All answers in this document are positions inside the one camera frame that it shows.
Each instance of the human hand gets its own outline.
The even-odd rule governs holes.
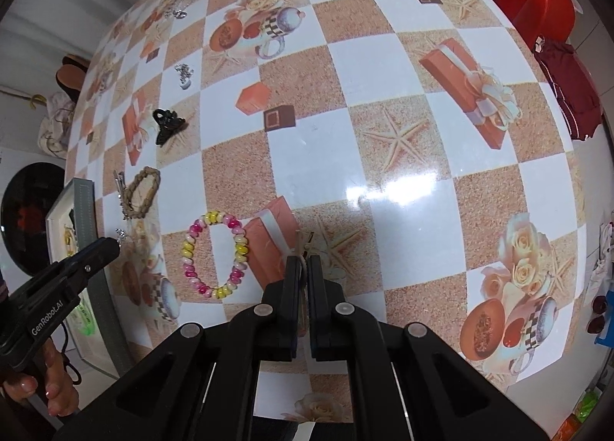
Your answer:
[[[51,339],[47,339],[42,351],[47,366],[45,392],[49,415],[70,415],[79,406],[79,393],[73,386],[73,379],[64,370],[62,355],[55,349]],[[2,386],[8,397],[19,403],[36,392],[38,383],[30,375],[11,374]]]

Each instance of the patterned tablecloth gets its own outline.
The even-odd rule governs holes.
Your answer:
[[[162,147],[158,108],[187,121]],[[127,222],[113,171],[129,183],[144,166],[160,170],[160,189]],[[352,303],[426,323],[501,390],[573,339],[586,257],[578,161],[492,0],[140,0],[87,74],[73,176],[95,183],[99,234],[133,237],[108,278],[137,358],[178,325],[260,301],[262,224],[231,296],[206,300],[185,278],[185,231],[211,209],[246,225],[268,208],[282,229],[314,232],[311,251]],[[225,225],[206,228],[201,279],[224,284],[233,253]],[[348,421],[345,364],[316,363],[300,339],[292,363],[262,364],[256,414]]]

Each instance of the jewelry tray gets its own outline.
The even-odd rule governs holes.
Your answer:
[[[47,214],[47,246],[51,262],[60,261],[98,238],[94,184],[73,178]],[[90,279],[81,305],[65,320],[81,359],[113,378],[134,365],[119,323],[104,272]]]

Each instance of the metal screw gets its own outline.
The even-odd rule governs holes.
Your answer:
[[[344,314],[345,316],[352,314],[354,310],[354,305],[350,304],[349,302],[340,302],[337,306],[335,306],[335,311],[339,314]]]
[[[269,316],[272,313],[272,306],[268,304],[259,304],[254,306],[254,313],[258,316]]]
[[[407,327],[407,331],[411,336],[424,337],[426,336],[427,329],[424,325],[418,322],[410,323]]]
[[[200,334],[200,327],[195,323],[186,323],[181,328],[181,335],[184,336],[186,339],[196,337],[198,334]]]

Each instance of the pink and yellow bracelet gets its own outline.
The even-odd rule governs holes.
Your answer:
[[[198,277],[196,268],[194,268],[194,247],[198,235],[207,228],[208,225],[224,223],[234,235],[234,264],[230,277],[222,286],[209,287]],[[190,281],[190,284],[200,293],[205,299],[223,299],[229,296],[237,289],[237,285],[241,283],[241,279],[245,275],[245,270],[248,269],[247,254],[249,248],[247,246],[248,239],[245,238],[245,230],[241,222],[232,214],[225,212],[210,211],[207,214],[198,218],[188,229],[185,234],[185,241],[181,246],[181,255],[183,256],[183,271],[185,276]]]

